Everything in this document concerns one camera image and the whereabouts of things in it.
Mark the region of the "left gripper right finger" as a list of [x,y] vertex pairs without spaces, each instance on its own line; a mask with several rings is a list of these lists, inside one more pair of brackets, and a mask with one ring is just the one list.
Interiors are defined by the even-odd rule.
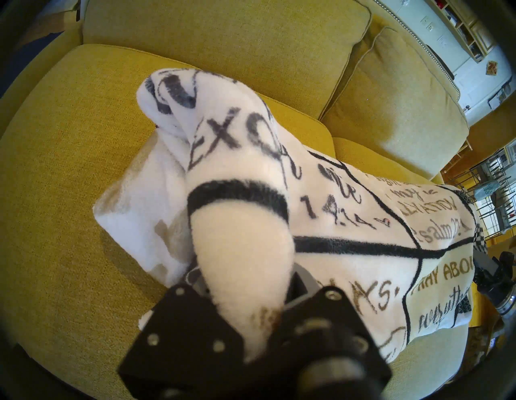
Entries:
[[392,377],[345,293],[309,272],[291,274],[266,360],[270,399],[383,399]]

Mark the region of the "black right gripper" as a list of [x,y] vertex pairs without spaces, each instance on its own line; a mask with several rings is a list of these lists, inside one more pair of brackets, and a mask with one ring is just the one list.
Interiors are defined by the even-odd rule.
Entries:
[[515,255],[503,251],[499,259],[489,257],[481,251],[473,251],[473,264],[475,274],[473,281],[477,285],[480,294],[489,299],[505,299],[514,286],[513,267]]

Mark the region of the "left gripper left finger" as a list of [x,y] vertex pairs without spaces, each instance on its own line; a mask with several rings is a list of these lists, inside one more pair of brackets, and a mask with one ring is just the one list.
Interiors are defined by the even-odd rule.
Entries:
[[198,399],[198,392],[245,367],[243,339],[212,303],[199,267],[140,321],[118,367],[134,399]]

